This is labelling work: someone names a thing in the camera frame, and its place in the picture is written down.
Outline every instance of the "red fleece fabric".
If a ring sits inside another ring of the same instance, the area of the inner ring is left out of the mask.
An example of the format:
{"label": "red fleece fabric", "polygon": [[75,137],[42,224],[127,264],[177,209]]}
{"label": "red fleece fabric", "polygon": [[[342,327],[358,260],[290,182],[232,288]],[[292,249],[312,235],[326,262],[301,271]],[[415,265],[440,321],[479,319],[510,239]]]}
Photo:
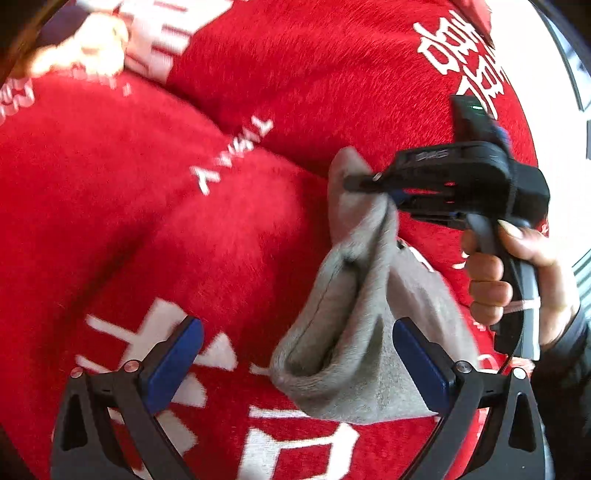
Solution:
{"label": "red fleece fabric", "polygon": [[[125,82],[127,97],[44,77],[37,103],[0,129],[0,381],[9,393],[0,421],[27,463],[47,480],[69,371],[143,357],[182,319],[166,313],[176,308],[203,319],[204,352],[213,352],[192,368],[200,388],[161,417],[198,478],[243,478],[257,435],[295,442],[338,428],[356,438],[347,478],[396,478],[433,419],[358,427],[256,413],[294,410],[253,365],[267,365],[330,248],[326,180],[262,148],[221,169],[214,158],[227,135],[143,79]],[[191,166],[220,172],[208,196]],[[489,334],[477,337],[491,352]],[[275,478],[326,471],[330,445],[320,443],[283,449]]]}
{"label": "red fleece fabric", "polygon": [[[427,43],[420,27],[432,35],[443,27],[440,41]],[[471,85],[467,93],[476,91],[509,132],[515,158],[537,165],[510,79],[478,33],[466,33],[470,27],[447,0],[235,2],[195,33],[175,59],[167,87],[231,134],[250,128],[252,115],[272,120],[261,145],[326,176],[336,152],[348,145],[382,170],[398,150],[451,141],[448,97]],[[459,51],[465,64],[450,53],[458,40],[473,41],[474,50]],[[418,51],[423,42],[432,61]],[[442,74],[434,63],[450,68],[440,67]],[[496,92],[489,101],[472,80],[479,75],[483,88]],[[466,276],[453,268],[463,262],[460,233],[405,215],[400,231],[468,305]]]}
{"label": "red fleece fabric", "polygon": [[[354,145],[377,170],[396,150],[450,141],[447,97],[465,81],[482,95],[464,69],[480,66],[485,87],[503,91],[483,99],[487,108],[516,158],[535,164],[518,99],[477,36],[476,51],[456,48],[465,64],[445,34],[432,58],[418,51],[426,40],[415,24],[434,34],[459,22],[450,10],[445,0],[234,2],[168,77],[203,113],[128,73],[116,89],[55,75],[34,82],[35,105],[0,128],[0,381],[10,393],[0,421],[41,480],[70,370],[142,358],[183,312],[203,319],[204,351],[159,420],[198,478],[329,468],[330,478],[399,477],[433,419],[359,427],[301,418],[264,368],[330,248],[325,176],[339,148]],[[434,63],[446,62],[457,69],[440,73]],[[273,129],[220,166],[244,128],[257,133],[253,116]],[[219,175],[209,195],[192,166]],[[468,305],[459,234],[402,215],[400,235]],[[481,366],[495,369],[491,334],[473,330]]]}

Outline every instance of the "finger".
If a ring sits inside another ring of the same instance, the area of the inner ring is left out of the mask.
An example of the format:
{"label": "finger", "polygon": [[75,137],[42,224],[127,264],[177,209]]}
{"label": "finger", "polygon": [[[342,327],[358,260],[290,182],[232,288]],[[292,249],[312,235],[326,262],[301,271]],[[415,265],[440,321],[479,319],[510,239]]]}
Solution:
{"label": "finger", "polygon": [[482,305],[504,307],[513,298],[513,288],[503,281],[473,281],[470,283],[470,295]]}
{"label": "finger", "polygon": [[56,62],[56,48],[45,47],[37,50],[30,58],[27,64],[27,76],[40,77],[51,70]]}
{"label": "finger", "polygon": [[126,46],[129,42],[129,30],[127,25],[120,18],[113,17],[113,34],[116,38],[121,40],[121,43]]}
{"label": "finger", "polygon": [[556,262],[552,242],[536,230],[517,228],[499,220],[499,236],[506,250],[515,258],[526,260],[536,267],[549,267]]}
{"label": "finger", "polygon": [[470,305],[470,313],[478,323],[490,326],[499,322],[503,316],[503,307],[483,305],[475,301]]}
{"label": "finger", "polygon": [[478,239],[472,230],[465,230],[462,234],[462,250],[468,255],[472,255],[478,250]]}
{"label": "finger", "polygon": [[476,281],[498,281],[503,278],[503,262],[493,255],[475,253],[466,260],[468,276]]}

